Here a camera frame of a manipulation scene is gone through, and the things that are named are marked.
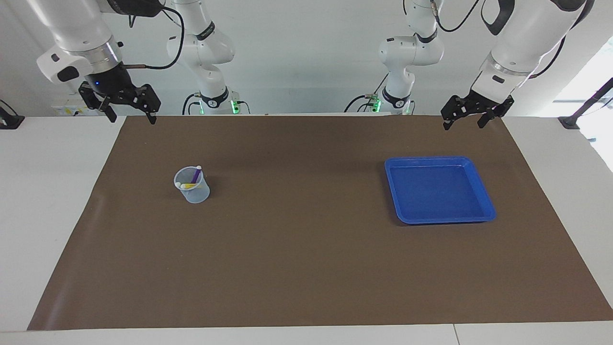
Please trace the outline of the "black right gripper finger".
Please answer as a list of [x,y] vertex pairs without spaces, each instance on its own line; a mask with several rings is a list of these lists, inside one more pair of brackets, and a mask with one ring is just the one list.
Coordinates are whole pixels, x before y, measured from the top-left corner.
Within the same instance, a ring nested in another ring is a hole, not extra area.
[[79,95],[81,96],[83,102],[86,107],[90,110],[95,110],[101,113],[109,119],[109,121],[114,124],[117,120],[117,115],[110,105],[110,97],[105,96],[102,100],[99,99],[94,89],[89,85],[87,81],[83,81],[79,86]]
[[158,98],[155,90],[149,84],[144,84],[141,87],[134,87],[130,90],[129,105],[141,112],[144,112],[147,120],[151,125],[156,123],[156,114],[161,107],[161,100]]

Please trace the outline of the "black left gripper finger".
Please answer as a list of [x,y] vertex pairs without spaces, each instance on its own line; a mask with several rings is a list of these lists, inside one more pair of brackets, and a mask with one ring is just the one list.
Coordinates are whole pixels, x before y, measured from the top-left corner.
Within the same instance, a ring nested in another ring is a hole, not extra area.
[[444,130],[449,130],[456,120],[470,116],[472,108],[473,100],[471,98],[451,96],[441,109]]
[[506,115],[513,104],[514,98],[512,95],[508,95],[506,100],[504,100],[501,104],[485,99],[480,105],[482,108],[482,116],[477,121],[477,126],[479,128],[484,128],[491,120],[495,118],[502,118]]

